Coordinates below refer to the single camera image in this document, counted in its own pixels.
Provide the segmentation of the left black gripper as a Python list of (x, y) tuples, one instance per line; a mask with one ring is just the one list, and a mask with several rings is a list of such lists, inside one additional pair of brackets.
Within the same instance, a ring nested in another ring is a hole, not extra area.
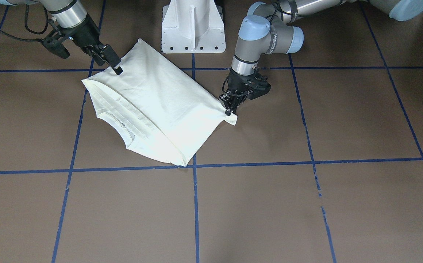
[(256, 99), (266, 95), (271, 89), (268, 77), (260, 74), (259, 69), (254, 69), (250, 75), (241, 75), (230, 69), (222, 85), (222, 94), (219, 100), (225, 107), (226, 115), (236, 114), (237, 108), (246, 99)]

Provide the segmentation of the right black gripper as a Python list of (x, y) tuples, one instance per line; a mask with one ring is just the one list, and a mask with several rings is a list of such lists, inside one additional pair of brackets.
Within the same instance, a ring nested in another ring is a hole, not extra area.
[(69, 38), (80, 47), (81, 50), (93, 58), (96, 63), (108, 63), (116, 75), (123, 73), (120, 67), (121, 59), (108, 44), (104, 45), (99, 40), (100, 31), (91, 17), (86, 17), (79, 25), (73, 28), (63, 28), (57, 25), (42, 40), (43, 47), (54, 55), (67, 59), (70, 56), (69, 51), (63, 45), (65, 40)]

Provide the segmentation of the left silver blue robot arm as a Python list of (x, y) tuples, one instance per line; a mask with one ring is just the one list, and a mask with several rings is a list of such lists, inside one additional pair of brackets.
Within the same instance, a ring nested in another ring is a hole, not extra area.
[(304, 33), (293, 23), (318, 16), (345, 3), (343, 0), (272, 0), (255, 2), (243, 18), (228, 76), (218, 100), (225, 115), (233, 115), (246, 99), (266, 95), (271, 85), (259, 72), (262, 55), (292, 54), (304, 43)]

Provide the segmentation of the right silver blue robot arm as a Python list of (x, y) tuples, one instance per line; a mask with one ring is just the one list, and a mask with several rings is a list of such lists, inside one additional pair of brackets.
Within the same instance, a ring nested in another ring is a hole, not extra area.
[(46, 15), (51, 15), (46, 20), (53, 30), (45, 38), (23, 39), (2, 30), (0, 32), (23, 42), (41, 43), (46, 50), (62, 59), (70, 56), (63, 45), (65, 40), (70, 39), (97, 65), (108, 64), (117, 75), (122, 73), (119, 56), (110, 45), (104, 45), (99, 40), (100, 30), (80, 0), (0, 0), (2, 5), (25, 4), (26, 7), (38, 3), (44, 7)]

